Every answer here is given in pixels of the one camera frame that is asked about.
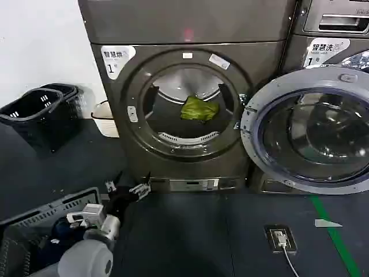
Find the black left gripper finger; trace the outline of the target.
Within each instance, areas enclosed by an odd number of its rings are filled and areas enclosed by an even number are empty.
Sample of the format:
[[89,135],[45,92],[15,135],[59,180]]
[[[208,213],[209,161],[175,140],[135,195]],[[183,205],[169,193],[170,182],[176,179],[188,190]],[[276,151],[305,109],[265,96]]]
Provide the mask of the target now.
[[137,196],[138,200],[143,199],[152,191],[151,173],[148,173],[143,181],[135,187],[129,189],[129,193]]
[[116,191],[116,186],[118,185],[123,171],[120,171],[112,180],[108,180],[105,182],[105,186],[107,188],[108,193]]

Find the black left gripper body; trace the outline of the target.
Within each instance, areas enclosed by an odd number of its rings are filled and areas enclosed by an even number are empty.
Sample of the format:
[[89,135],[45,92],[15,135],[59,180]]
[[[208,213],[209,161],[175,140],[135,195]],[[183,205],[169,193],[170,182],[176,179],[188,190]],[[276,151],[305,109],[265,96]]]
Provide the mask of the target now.
[[135,202],[135,194],[126,186],[118,186],[116,190],[109,192],[109,202],[104,206],[106,214],[115,217],[124,217],[125,210]]

